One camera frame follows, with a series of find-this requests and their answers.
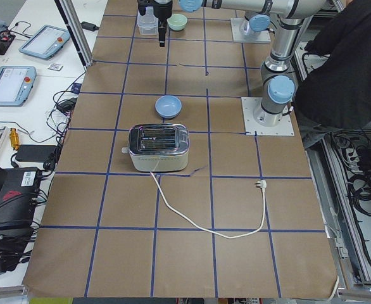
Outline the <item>square arm base plate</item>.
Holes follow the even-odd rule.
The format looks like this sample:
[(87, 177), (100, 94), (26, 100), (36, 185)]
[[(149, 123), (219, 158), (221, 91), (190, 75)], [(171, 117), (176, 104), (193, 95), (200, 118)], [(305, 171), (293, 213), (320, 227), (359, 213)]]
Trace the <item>square arm base plate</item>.
[(242, 97), (242, 113), (247, 135), (294, 136), (288, 105), (278, 114), (269, 114), (261, 107), (262, 98)]

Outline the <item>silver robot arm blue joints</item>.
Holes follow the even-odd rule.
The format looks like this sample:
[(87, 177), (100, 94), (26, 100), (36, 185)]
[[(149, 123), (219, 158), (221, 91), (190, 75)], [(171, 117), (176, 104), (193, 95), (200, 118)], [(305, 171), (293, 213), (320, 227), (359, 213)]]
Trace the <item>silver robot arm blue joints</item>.
[[(205, 7), (211, 9), (262, 10), (265, 1), (179, 1), (182, 10), (191, 13)], [(263, 97), (261, 107), (269, 114), (281, 113), (292, 100), (295, 85), (285, 75), (290, 67), (293, 52), (308, 27), (312, 16), (325, 4), (324, 1), (273, 1), (270, 15), (279, 22), (269, 56), (261, 68)]]

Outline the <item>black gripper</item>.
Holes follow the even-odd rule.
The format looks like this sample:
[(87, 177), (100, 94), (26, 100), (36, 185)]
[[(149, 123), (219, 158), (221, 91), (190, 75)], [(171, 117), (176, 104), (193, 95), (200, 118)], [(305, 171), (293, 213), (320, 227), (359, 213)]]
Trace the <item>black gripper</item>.
[(167, 19), (172, 15), (172, 0), (137, 0), (137, 3), (141, 16), (146, 14), (146, 7), (153, 7), (154, 16), (158, 19), (159, 47), (165, 47)]

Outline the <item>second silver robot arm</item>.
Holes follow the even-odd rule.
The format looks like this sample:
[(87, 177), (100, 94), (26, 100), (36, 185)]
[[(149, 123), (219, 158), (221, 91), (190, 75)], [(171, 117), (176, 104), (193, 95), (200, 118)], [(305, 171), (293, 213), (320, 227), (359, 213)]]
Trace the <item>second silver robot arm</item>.
[[(147, 7), (153, 7), (153, 15), (158, 19), (158, 39), (160, 47), (165, 46), (168, 20), (172, 17), (173, 1), (138, 1), (138, 12), (146, 14)], [(234, 42), (268, 44), (266, 31), (271, 23), (270, 9), (273, 1), (265, 1), (261, 11), (246, 12), (244, 18), (231, 18)]]

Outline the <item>second arm base plate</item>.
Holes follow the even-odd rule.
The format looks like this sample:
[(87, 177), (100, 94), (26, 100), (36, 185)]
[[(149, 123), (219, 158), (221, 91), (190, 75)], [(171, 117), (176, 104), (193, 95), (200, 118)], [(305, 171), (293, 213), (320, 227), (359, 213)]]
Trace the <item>second arm base plate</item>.
[(256, 15), (249, 20), (245, 18), (231, 18), (232, 37), (234, 42), (270, 44), (268, 26), (270, 17), (267, 15)]

